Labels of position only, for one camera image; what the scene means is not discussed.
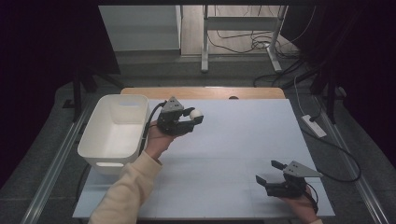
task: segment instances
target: long sleeve shirt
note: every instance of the long sleeve shirt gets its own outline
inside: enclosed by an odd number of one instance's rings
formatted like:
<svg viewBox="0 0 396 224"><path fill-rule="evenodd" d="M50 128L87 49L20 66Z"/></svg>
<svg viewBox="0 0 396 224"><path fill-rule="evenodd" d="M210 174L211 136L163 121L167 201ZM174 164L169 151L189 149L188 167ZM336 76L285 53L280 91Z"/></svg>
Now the long sleeve shirt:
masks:
<svg viewBox="0 0 396 224"><path fill-rule="evenodd" d="M127 163L120 172L120 179L107 191L105 197L92 212L91 224L135 224L140 206L149 197L154 179L162 165L145 151L134 163ZM317 220L310 224L322 224Z"/></svg>

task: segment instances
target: white object in gripper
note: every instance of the white object in gripper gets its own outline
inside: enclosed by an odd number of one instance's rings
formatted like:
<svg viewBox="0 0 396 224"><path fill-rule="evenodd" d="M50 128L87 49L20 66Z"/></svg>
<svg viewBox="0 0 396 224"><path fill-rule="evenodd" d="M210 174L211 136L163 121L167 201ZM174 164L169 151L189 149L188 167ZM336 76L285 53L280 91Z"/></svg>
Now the white object in gripper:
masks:
<svg viewBox="0 0 396 224"><path fill-rule="evenodd" d="M192 110L192 111L190 112L190 119L191 119L191 120L194 120L195 118L200 117L200 116L202 116L202 115L203 115L203 114L202 114L201 111L199 111L199 110L197 110L197 109L194 109L194 110Z"/></svg>

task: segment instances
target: white power strip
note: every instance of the white power strip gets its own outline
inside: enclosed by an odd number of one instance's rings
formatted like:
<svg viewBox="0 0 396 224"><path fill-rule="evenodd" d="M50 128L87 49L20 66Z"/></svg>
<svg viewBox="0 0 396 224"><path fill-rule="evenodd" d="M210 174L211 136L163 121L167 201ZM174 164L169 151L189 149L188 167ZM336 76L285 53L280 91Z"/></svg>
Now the white power strip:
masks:
<svg viewBox="0 0 396 224"><path fill-rule="evenodd" d="M305 124L314 132L317 137L323 137L326 136L327 134L323 131L323 129L320 128L320 126L317 124L316 121L311 121L309 120L311 116L305 115L301 117Z"/></svg>

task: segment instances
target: white table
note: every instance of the white table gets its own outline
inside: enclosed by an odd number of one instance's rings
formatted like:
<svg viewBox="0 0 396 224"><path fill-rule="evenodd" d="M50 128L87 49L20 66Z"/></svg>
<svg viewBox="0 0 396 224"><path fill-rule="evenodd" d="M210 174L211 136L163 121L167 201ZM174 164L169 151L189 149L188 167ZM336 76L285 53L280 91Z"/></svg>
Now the white table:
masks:
<svg viewBox="0 0 396 224"><path fill-rule="evenodd" d="M179 101L185 108L200 109L204 121L162 155L163 170L139 218L294 217L255 180L255 175L266 176L268 182L284 180L271 160L297 161L315 169L289 100ZM159 102L150 100L150 108ZM117 178L91 170L73 217L89 217ZM334 216L320 179L306 181L318 192L318 215Z"/></svg>

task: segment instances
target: person's right hand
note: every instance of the person's right hand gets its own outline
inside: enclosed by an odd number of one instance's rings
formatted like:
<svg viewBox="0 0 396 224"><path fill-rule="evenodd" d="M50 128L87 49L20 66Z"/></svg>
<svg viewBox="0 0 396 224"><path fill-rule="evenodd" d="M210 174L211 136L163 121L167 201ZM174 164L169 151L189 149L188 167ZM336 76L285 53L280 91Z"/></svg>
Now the person's right hand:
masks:
<svg viewBox="0 0 396 224"><path fill-rule="evenodd" d="M311 194L311 189L307 186L306 192ZM311 201L304 195L299 198L279 198L283 202L287 203L293 213L304 223L308 224L318 220L319 218L315 214L314 207Z"/></svg>

